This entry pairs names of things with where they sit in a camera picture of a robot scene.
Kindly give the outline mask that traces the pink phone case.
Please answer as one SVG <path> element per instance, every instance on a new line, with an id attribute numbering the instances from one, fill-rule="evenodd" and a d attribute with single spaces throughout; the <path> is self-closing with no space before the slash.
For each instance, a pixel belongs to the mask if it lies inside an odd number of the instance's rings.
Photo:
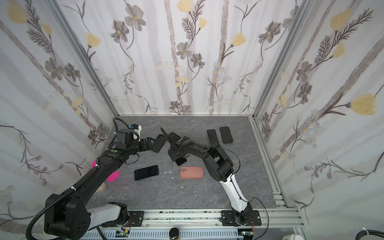
<path id="1" fill-rule="evenodd" d="M 203 167 L 181 167 L 180 179 L 202 179 L 204 178 Z"/>

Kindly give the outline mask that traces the black phone case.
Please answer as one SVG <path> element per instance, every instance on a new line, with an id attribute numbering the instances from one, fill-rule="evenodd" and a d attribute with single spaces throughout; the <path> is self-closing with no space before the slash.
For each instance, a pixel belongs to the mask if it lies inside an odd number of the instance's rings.
<path id="1" fill-rule="evenodd" d="M 224 144 L 230 144 L 234 142 L 231 130 L 228 126 L 220 127 L 220 133 Z"/>
<path id="2" fill-rule="evenodd" d="M 158 135 L 158 137 L 156 138 L 153 144 L 152 151 L 155 153 L 159 153 L 162 147 L 164 146 L 164 144 L 166 143 L 166 141 L 167 141 L 167 138 L 163 134 Z"/>

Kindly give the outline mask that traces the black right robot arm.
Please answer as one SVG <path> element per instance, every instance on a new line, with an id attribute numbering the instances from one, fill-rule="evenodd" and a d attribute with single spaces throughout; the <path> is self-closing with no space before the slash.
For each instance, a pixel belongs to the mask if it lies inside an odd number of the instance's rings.
<path id="1" fill-rule="evenodd" d="M 219 144 L 202 145 L 188 137 L 180 137 L 174 132 L 167 134 L 163 128 L 160 129 L 170 144 L 168 154 L 172 161 L 181 166 L 190 155 L 201 159 L 209 175 L 222 185 L 228 195 L 236 224 L 244 225 L 247 223 L 253 208 L 241 192 L 235 177 L 234 163 L 225 149 Z"/>

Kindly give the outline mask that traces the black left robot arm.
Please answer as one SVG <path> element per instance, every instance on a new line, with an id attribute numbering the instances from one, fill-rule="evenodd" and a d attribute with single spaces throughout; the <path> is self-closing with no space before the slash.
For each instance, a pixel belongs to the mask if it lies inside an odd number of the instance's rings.
<path id="1" fill-rule="evenodd" d="M 78 240 L 88 230 L 97 226 L 103 224 L 121 226 L 128 223 L 130 216 L 125 204 L 111 202 L 94 209 L 87 209 L 87 204 L 98 188 L 130 156 L 150 151 L 154 145 L 155 139 L 140 139 L 136 130 L 118 131 L 89 172 L 60 195 L 52 194 L 46 200 L 45 233 Z"/>

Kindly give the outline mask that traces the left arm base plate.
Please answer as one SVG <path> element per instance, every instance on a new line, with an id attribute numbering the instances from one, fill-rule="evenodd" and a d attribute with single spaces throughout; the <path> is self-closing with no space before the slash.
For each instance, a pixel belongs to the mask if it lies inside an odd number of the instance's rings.
<path id="1" fill-rule="evenodd" d="M 111 227 L 141 227 L 144 219 L 144 211 L 127 211 L 123 210 L 118 218 L 114 221 L 109 221 L 101 224 L 103 228 Z"/>

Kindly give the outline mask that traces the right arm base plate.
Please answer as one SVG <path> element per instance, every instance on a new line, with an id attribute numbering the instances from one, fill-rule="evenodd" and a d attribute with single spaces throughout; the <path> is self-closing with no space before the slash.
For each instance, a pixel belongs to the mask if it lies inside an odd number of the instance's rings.
<path id="1" fill-rule="evenodd" d="M 245 219 L 241 214 L 234 210 L 221 211 L 219 221 L 225 227 L 241 227 L 241 226 L 261 226 L 262 221 L 258 211 L 253 210 Z"/>

